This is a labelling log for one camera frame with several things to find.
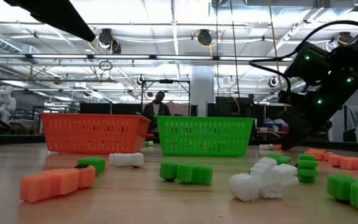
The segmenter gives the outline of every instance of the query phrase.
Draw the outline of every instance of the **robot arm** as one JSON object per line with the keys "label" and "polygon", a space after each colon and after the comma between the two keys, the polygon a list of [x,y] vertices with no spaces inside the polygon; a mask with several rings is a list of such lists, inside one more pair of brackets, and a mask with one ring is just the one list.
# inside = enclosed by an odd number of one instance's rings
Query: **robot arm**
{"label": "robot arm", "polygon": [[[317,28],[306,39],[322,28],[340,23],[358,26],[354,21],[335,21]],[[274,71],[289,86],[278,94],[279,102],[293,106],[293,110],[282,111],[278,116],[290,127],[282,142],[284,150],[316,136],[323,128],[331,128],[328,120],[358,89],[358,36],[347,46],[331,52],[304,40],[293,53],[284,57],[295,53],[296,57],[284,74]],[[255,66],[255,62],[251,61],[250,65]],[[292,93],[288,84],[292,77],[301,77],[306,85],[318,88],[306,94]]]}

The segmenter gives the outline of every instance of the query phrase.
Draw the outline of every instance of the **orange basket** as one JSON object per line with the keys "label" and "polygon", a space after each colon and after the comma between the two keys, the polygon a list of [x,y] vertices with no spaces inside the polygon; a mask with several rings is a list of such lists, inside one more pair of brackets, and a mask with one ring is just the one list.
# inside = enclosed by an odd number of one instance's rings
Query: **orange basket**
{"label": "orange basket", "polygon": [[42,113],[51,152],[134,153],[143,148],[150,120],[139,115]]}

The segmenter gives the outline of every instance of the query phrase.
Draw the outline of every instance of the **spotlight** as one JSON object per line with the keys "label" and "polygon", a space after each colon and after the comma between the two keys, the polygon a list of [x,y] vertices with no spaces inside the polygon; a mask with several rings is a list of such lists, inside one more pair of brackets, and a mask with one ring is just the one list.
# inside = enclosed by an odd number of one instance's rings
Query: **spotlight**
{"label": "spotlight", "polygon": [[268,85],[270,88],[276,87],[278,84],[277,78],[273,77],[268,81]]}
{"label": "spotlight", "polygon": [[236,82],[236,80],[233,78],[232,75],[230,76],[228,81],[229,81],[230,84],[234,84]]}

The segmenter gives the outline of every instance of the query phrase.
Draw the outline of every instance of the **white robot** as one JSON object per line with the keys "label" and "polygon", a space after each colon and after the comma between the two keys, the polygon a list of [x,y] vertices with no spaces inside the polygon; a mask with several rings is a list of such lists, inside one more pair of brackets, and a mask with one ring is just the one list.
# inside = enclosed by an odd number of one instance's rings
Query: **white robot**
{"label": "white robot", "polygon": [[16,99],[12,97],[13,87],[0,86],[0,114],[1,121],[8,123],[9,111],[16,109]]}

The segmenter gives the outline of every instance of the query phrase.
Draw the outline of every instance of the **hanging cable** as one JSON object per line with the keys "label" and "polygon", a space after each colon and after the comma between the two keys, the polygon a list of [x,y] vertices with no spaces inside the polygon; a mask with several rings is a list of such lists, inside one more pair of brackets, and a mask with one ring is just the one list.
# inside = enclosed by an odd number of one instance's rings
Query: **hanging cable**
{"label": "hanging cable", "polygon": [[[276,46],[276,36],[274,33],[274,25],[273,25],[273,14],[272,14],[272,0],[268,0],[268,10],[270,13],[270,22],[272,23],[272,34],[273,34],[273,46],[274,46],[274,57],[277,58],[277,46]],[[280,72],[280,67],[278,66],[278,61],[276,60],[276,68],[277,71]],[[283,89],[283,83],[281,82],[281,76],[277,75],[278,77],[278,83],[280,85],[280,90]],[[284,104],[284,111],[287,110],[287,105]]]}
{"label": "hanging cable", "polygon": [[234,41],[234,62],[236,63],[236,81],[237,81],[237,91],[238,91],[238,94],[239,94],[239,102],[238,102],[237,104],[238,104],[238,105],[241,105],[241,97],[240,97],[240,84],[239,84],[239,71],[238,71],[238,65],[237,65],[236,35],[235,35],[235,31],[234,31],[234,17],[233,17],[233,4],[232,4],[232,0],[230,0],[230,11],[231,11],[231,17],[232,17],[231,25],[232,25],[232,30],[233,30],[233,41]]}

